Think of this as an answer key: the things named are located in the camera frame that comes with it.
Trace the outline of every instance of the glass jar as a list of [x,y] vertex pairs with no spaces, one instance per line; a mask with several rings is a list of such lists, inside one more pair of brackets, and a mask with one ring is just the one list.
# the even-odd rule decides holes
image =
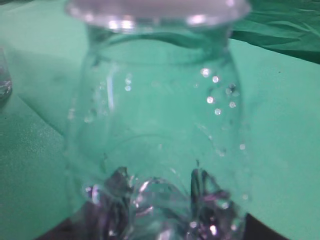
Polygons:
[[5,58],[5,52],[0,48],[0,105],[5,103],[12,93],[12,81]]
[[66,139],[77,231],[240,240],[250,175],[231,25],[140,23],[87,26]]

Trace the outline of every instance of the green tablecloth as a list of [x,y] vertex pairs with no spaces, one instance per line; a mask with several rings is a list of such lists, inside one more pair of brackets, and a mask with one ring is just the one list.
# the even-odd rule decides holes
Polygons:
[[[251,126],[250,213],[292,240],[320,239],[320,66],[230,41]],[[62,157],[87,48],[58,1],[0,8],[13,95],[0,111],[0,240],[30,240],[69,215]]]
[[232,38],[320,64],[319,0],[250,0]]

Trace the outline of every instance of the jar rim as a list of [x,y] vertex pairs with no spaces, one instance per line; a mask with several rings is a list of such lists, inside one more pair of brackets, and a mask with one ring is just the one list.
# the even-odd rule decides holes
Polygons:
[[109,9],[106,3],[107,6],[101,7],[101,0],[91,1],[92,5],[81,4],[85,1],[88,0],[71,0],[66,5],[66,12],[88,25],[122,33],[153,33],[181,28],[216,27],[232,23],[247,15],[251,10],[250,5],[243,0],[238,1],[242,2],[241,4],[224,7],[221,11],[219,11],[219,7],[212,12],[210,9],[201,11],[199,7],[192,11],[187,7],[184,11],[161,9],[157,12],[155,9],[151,9],[150,12],[145,13],[142,13],[143,9],[129,11],[128,9],[121,10],[120,7],[114,8],[114,6]]

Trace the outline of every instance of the table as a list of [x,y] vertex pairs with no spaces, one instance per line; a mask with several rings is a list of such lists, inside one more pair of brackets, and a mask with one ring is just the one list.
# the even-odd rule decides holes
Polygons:
[[[63,136],[87,49],[61,0],[0,8],[13,95],[0,110],[0,239],[31,240],[69,215]],[[249,212],[292,240],[320,239],[320,66],[231,40],[251,127]]]

